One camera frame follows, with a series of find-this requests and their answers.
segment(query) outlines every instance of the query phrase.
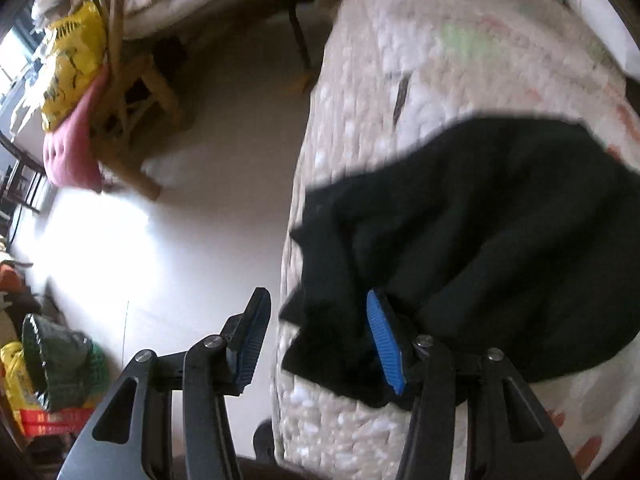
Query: black cloth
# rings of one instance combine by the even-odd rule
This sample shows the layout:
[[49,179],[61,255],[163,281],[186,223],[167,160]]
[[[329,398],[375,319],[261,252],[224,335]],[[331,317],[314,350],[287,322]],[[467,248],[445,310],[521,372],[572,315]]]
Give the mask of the black cloth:
[[366,319],[379,287],[455,351],[506,352],[530,382],[591,368],[640,330],[640,176],[580,124],[473,118],[404,159],[306,194],[291,232],[300,326],[285,370],[370,406],[386,385]]

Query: pink cushion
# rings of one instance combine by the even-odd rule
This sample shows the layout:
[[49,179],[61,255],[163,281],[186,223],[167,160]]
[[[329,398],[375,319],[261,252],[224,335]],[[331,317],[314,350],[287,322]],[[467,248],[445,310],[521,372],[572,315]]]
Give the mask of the pink cushion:
[[89,119],[108,81],[109,67],[103,65],[69,117],[45,135],[44,169],[58,187],[81,187],[98,193],[102,190],[98,161],[91,152]]

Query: quilted bedspread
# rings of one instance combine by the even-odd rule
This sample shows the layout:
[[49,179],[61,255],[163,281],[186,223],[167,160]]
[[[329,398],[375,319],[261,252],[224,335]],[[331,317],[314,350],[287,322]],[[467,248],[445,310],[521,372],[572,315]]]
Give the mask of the quilted bedspread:
[[[319,0],[334,13],[293,187],[371,171],[480,110],[582,120],[604,150],[640,169],[640,121],[600,41],[555,0]],[[282,298],[300,280],[287,238]],[[334,479],[395,478],[409,413],[371,409],[282,370],[296,328],[281,322],[274,370],[276,457]],[[535,384],[587,476],[640,414],[640,337],[612,360]],[[466,406],[456,412],[451,478],[462,479]]]

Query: dark green plastic bag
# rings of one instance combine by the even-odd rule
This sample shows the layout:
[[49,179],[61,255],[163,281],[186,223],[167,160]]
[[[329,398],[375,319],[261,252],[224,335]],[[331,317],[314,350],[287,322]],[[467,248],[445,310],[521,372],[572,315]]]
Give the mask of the dark green plastic bag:
[[98,345],[37,314],[22,324],[24,362],[40,406],[48,412],[79,408],[108,386],[108,368]]

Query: metal screw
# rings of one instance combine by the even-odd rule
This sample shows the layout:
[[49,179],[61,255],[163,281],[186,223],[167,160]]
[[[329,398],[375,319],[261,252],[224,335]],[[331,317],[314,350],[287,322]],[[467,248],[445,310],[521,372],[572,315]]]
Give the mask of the metal screw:
[[429,347],[433,346],[433,336],[430,336],[430,335],[419,335],[417,338],[415,338],[415,343],[420,348],[429,348]]
[[497,348],[489,348],[486,351],[486,356],[491,360],[491,361],[495,361],[495,362],[500,362],[504,359],[504,352],[500,349]]
[[151,359],[152,355],[153,352],[151,350],[141,350],[136,354],[135,359],[139,363],[146,363],[147,361],[149,361],[149,359]]
[[220,335],[210,335],[204,340],[204,346],[207,348],[220,348],[224,343]]

